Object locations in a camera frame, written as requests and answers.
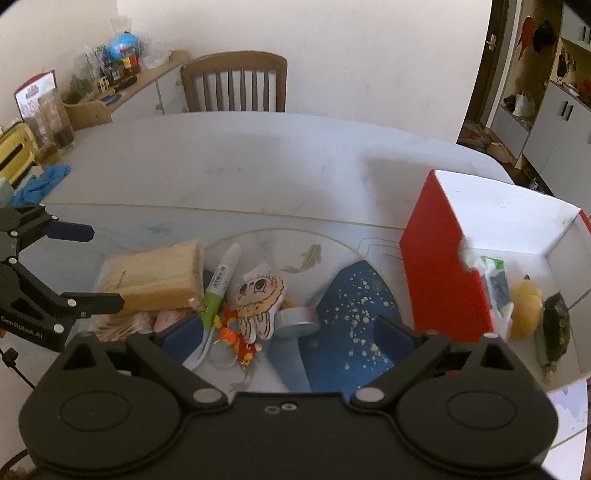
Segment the plush keychain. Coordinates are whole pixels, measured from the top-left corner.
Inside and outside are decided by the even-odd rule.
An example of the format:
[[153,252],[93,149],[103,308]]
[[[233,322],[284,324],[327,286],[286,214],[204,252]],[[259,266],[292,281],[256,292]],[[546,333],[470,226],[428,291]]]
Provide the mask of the plush keychain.
[[238,313],[232,310],[227,303],[223,305],[223,319],[215,316],[213,326],[219,329],[219,341],[227,345],[232,345],[236,355],[234,361],[238,361],[242,367],[247,367],[255,358],[257,352],[261,351],[261,346],[247,344],[242,334],[238,331]]
[[275,314],[285,299],[283,279],[260,275],[246,280],[236,292],[238,325],[247,345],[273,336]]

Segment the marker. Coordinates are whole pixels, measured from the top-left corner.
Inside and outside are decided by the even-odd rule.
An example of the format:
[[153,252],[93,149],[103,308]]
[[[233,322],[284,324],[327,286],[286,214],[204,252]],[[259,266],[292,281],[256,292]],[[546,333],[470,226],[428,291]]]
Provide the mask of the marker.
[[232,244],[226,250],[222,261],[217,266],[212,280],[203,296],[203,303],[206,305],[205,312],[201,314],[203,326],[210,329],[213,326],[213,317],[216,315],[222,304],[228,285],[234,275],[234,270],[240,260],[241,248],[239,244]]

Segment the red box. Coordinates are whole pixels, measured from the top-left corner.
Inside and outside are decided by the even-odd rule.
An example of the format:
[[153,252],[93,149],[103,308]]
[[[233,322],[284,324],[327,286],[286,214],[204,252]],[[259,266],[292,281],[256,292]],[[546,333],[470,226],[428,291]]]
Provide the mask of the red box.
[[[560,291],[571,341],[546,390],[591,374],[591,225],[582,210],[554,197],[471,175],[432,170],[400,242],[415,330],[458,342],[492,332],[480,275],[467,252],[505,261],[509,285],[529,274],[544,300]],[[509,345],[541,382],[534,338]]]

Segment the shelf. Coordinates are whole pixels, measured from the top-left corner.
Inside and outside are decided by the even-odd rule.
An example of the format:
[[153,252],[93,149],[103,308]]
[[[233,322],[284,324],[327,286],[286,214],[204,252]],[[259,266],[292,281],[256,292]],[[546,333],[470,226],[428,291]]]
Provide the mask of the shelf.
[[174,50],[170,54],[168,62],[162,64],[160,67],[154,69],[144,69],[137,74],[138,81],[121,91],[121,98],[111,105],[105,105],[100,101],[102,97],[111,95],[107,92],[100,95],[97,99],[90,102],[80,102],[75,105],[64,104],[66,113],[72,123],[74,130],[82,128],[93,127],[95,125],[108,124],[111,122],[111,114],[115,112],[121,105],[127,102],[130,98],[146,88],[151,83],[154,83],[160,77],[163,77],[171,70],[174,70],[179,65],[189,60],[189,54],[183,50]]
[[514,119],[514,120],[515,120],[517,123],[519,123],[519,124],[520,124],[520,125],[521,125],[523,128],[525,128],[525,129],[527,130],[527,132],[528,132],[528,133],[530,133],[530,132],[531,132],[531,127],[532,127],[532,125],[533,125],[533,121],[534,121],[534,120],[532,120],[532,125],[528,125],[528,123],[527,123],[527,122],[525,122],[525,121],[524,121],[524,120],[523,120],[523,119],[522,119],[520,116],[515,116],[515,115],[513,115],[513,113],[511,112],[511,110],[509,110],[509,109],[507,108],[507,106],[506,106],[504,103],[503,103],[503,104],[501,104],[501,108],[502,108],[502,109],[505,109],[507,112],[509,112],[509,114],[510,114],[510,115],[513,117],[513,119]]

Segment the wooden chair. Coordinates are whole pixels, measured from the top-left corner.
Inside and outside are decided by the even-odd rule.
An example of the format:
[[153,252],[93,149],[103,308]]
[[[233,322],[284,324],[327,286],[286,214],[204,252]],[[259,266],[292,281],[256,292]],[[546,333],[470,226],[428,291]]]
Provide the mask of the wooden chair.
[[191,60],[181,67],[183,88],[190,112],[203,111],[197,95],[196,81],[203,82],[205,110],[211,112],[212,100],[209,93],[207,74],[215,74],[217,110],[224,110],[222,73],[228,74],[228,109],[236,110],[234,101],[234,80],[232,72],[240,71],[240,110],[246,110],[245,71],[252,70],[252,109],[258,110],[258,85],[256,72],[264,72],[263,110],[269,111],[269,72],[276,72],[275,111],[285,112],[285,90],[287,87],[287,60],[265,51],[227,51],[206,55]]

